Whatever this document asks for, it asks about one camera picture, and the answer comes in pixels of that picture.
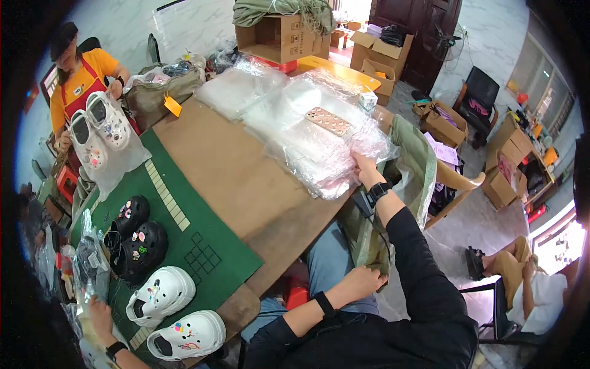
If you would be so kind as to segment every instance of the hand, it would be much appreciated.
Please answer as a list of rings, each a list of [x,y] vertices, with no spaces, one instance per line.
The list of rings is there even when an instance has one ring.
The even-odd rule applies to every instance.
[[[45,232],[41,230],[35,236],[35,246],[39,248],[43,245],[43,242],[45,242]]]
[[[336,286],[326,292],[328,301],[335,309],[369,296],[387,282],[388,277],[379,270],[358,266],[350,271]]]
[[[377,171],[375,159],[367,158],[358,152],[352,152],[352,157],[356,160],[355,173],[367,190],[379,182],[385,182],[383,176]]]
[[[72,145],[72,140],[70,138],[70,132],[65,130],[61,133],[61,136],[55,140],[55,144],[53,145],[58,152],[65,153],[70,149]]]
[[[529,260],[527,260],[525,267],[522,269],[522,279],[530,280],[533,276],[533,272],[535,271],[535,261],[531,256]]]
[[[117,342],[117,339],[113,336],[113,317],[111,316],[110,306],[104,301],[97,301],[97,296],[94,295],[90,298],[88,307],[92,326],[103,345],[109,347]]]
[[[109,83],[107,87],[107,95],[112,97],[113,99],[117,100],[123,94],[123,86],[121,85],[120,80],[114,80]]]

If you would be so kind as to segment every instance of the wrist strap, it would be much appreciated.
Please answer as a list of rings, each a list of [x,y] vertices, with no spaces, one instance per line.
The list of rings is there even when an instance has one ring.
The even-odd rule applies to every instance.
[[[332,304],[330,303],[330,301],[328,301],[328,298],[323,292],[316,293],[316,295],[313,298],[322,308],[322,311],[324,312],[324,318],[333,318],[334,316],[336,316],[336,310],[334,310]]]

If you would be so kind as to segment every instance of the black wristwatch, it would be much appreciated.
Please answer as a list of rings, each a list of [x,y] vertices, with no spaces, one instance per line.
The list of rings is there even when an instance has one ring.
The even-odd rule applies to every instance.
[[[115,342],[114,344],[109,346],[109,348],[107,349],[107,357],[109,359],[111,359],[113,361],[113,363],[116,363],[117,360],[114,358],[114,356],[115,356],[115,354],[117,354],[117,352],[119,352],[122,349],[127,350],[127,346],[125,346],[125,344],[122,342]]]
[[[323,292],[316,293],[313,298],[322,308],[322,311],[324,312],[324,318],[334,318],[336,316],[337,310],[334,310],[332,304],[330,301],[328,301],[328,298]]]
[[[121,82],[121,88],[125,87],[125,82],[123,82],[123,78],[121,76],[117,77],[117,81]]]
[[[387,191],[391,190],[394,186],[389,183],[379,182],[369,190],[369,203],[371,207],[375,207],[377,201],[387,194]]]

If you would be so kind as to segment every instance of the green felt mat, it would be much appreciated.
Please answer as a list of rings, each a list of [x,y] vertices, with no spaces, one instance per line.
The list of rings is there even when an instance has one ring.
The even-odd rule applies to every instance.
[[[156,184],[159,183],[159,176],[190,225],[184,231],[177,225],[152,182],[153,169],[150,170],[152,176],[148,173],[145,164],[151,168],[149,161],[125,174],[109,197],[96,205],[91,217],[93,225],[106,231],[129,197],[142,194],[149,201],[150,220],[162,223],[168,233],[168,252],[160,267],[181,267],[192,276],[196,284],[196,295],[192,302],[180,312],[165,319],[158,327],[162,328],[191,312],[202,309],[216,310],[262,265],[263,261],[217,217],[192,188],[153,129],[142,134],[140,138],[143,146],[153,155],[151,162],[158,172]],[[97,192],[87,202],[87,208],[94,207],[98,199]],[[79,239],[80,219],[71,232],[72,244],[77,245]],[[120,279],[111,280],[109,305],[113,310],[113,320],[128,341],[131,341],[139,330],[139,326],[128,320],[125,314],[125,307],[134,291]],[[136,352],[141,357],[149,355],[145,343]]]

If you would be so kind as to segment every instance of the red apron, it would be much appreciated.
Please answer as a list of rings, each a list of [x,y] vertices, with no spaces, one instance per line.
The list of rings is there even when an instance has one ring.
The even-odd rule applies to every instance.
[[[88,73],[90,73],[92,78],[94,78],[94,82],[92,83],[92,85],[90,87],[88,87],[86,89],[86,91],[84,91],[84,93],[81,96],[76,98],[70,104],[67,104],[65,101],[65,85],[67,84],[67,82],[64,83],[63,86],[61,86],[61,98],[64,102],[64,107],[65,107],[64,111],[65,111],[65,116],[66,116],[66,127],[67,128],[69,128],[70,119],[76,111],[78,111],[80,109],[86,110],[86,100],[88,99],[88,96],[92,92],[96,92],[96,91],[105,92],[107,90],[107,88],[104,86],[104,84],[102,83],[102,81],[100,80],[100,78],[98,77],[96,72],[94,71],[94,69],[92,69],[92,67],[88,63],[86,63],[86,60],[84,60],[84,57],[81,58],[81,61],[82,61],[82,66],[84,68],[86,68]],[[130,117],[127,117],[127,119],[129,120],[129,123],[131,124],[131,127],[133,128],[133,130],[139,135],[139,131],[137,129],[137,123],[135,123],[135,121],[133,119],[131,119]],[[80,163],[80,160],[78,159],[78,156],[76,155],[75,151],[70,151],[68,153],[68,162],[70,163],[72,170],[76,174],[78,174],[78,170],[80,169],[82,164]]]

